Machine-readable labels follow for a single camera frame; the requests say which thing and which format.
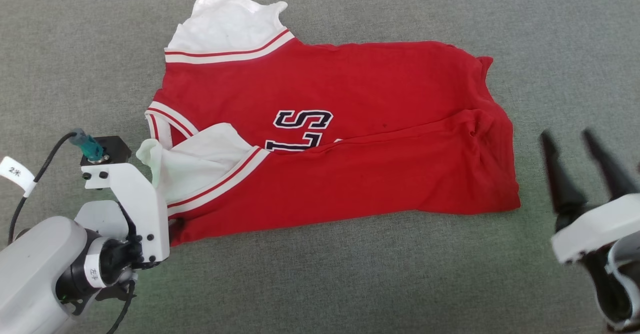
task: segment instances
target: basketball jersey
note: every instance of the basketball jersey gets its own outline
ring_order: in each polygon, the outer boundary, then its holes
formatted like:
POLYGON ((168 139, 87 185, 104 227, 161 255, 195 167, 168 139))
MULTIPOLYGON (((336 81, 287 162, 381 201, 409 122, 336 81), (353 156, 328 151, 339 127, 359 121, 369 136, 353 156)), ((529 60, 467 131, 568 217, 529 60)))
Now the basketball jersey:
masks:
POLYGON ((223 123, 171 149, 145 140, 136 155, 151 168, 169 217, 183 219, 171 242, 178 245, 409 209, 518 208, 518 184, 491 144, 498 120, 484 110, 461 110, 288 155, 250 145, 223 123))
POLYGON ((288 154, 480 109, 513 171, 512 124, 485 85, 491 58, 440 42, 306 45, 281 24, 286 7, 197 0, 165 49, 151 137, 169 149, 226 122, 250 145, 288 154))

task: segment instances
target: red and white striped trim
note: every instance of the red and white striped trim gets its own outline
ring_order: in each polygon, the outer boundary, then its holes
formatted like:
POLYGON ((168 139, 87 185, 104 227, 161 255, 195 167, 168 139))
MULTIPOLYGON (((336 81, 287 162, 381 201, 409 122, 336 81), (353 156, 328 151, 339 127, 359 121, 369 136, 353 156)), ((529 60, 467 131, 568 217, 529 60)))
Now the red and white striped trim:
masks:
POLYGON ((285 28, 276 37, 267 42, 267 44, 254 50, 234 51, 229 53, 186 53, 184 51, 173 51, 172 49, 165 49, 164 59, 167 63, 190 64, 238 62, 242 60, 251 60, 272 53, 293 38, 293 34, 285 28))
POLYGON ((169 215, 193 210, 226 193, 251 174, 251 172, 263 162, 267 155, 269 155, 268 151, 258 146, 253 147, 243 160, 238 162, 232 170, 229 170, 229 172, 217 182, 199 190, 187 199, 168 202, 167 210, 169 215))
POLYGON ((170 149, 173 146, 170 126, 175 127, 185 138, 190 138, 198 133, 198 129, 186 117, 157 101, 153 101, 149 105, 144 115, 149 123, 151 137, 158 140, 165 149, 170 149))

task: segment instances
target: cable label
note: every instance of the cable label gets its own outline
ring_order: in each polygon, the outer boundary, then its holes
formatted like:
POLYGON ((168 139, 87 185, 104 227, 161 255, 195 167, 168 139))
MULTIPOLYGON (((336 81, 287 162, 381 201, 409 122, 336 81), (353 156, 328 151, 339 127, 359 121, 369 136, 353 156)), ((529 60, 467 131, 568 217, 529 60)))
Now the cable label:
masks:
POLYGON ((5 156, 0 162, 0 176, 6 177, 18 184, 20 188, 23 188, 25 197, 28 197, 36 186, 36 183, 34 183, 35 176, 32 172, 25 165, 9 156, 5 156))

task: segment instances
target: teal connector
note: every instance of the teal connector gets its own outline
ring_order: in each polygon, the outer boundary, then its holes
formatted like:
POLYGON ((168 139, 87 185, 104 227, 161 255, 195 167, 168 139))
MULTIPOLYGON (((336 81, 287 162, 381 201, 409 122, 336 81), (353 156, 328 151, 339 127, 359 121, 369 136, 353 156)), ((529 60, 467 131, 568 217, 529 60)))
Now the teal connector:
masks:
POLYGON ((74 129, 73 132, 76 133, 76 135, 69 138, 69 142, 80 147, 82 153, 89 161, 100 161, 103 159, 105 150, 94 138, 87 135, 82 129, 74 129))

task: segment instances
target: black letter with white outline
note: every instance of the black letter with white outline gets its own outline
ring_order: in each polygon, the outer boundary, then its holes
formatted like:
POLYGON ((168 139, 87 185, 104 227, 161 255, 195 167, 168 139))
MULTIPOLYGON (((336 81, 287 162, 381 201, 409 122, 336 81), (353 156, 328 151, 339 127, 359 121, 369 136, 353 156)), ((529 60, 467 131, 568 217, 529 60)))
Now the black letter with white outline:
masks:
MULTIPOLYGON (((295 120, 287 121, 294 116, 296 112, 293 110, 280 110, 276 119, 273 122, 275 127, 281 129, 298 129, 307 123, 308 119, 316 119, 308 124, 308 129, 326 129, 329 126, 329 122, 333 119, 334 115, 325 110, 302 110, 295 116, 295 120)), ((264 148, 269 151, 284 150, 284 151, 304 151, 311 147, 320 145, 320 139, 322 139, 322 133, 304 133, 302 139, 306 140, 306 144, 286 144, 282 142, 275 142, 274 140, 266 140, 264 148)))

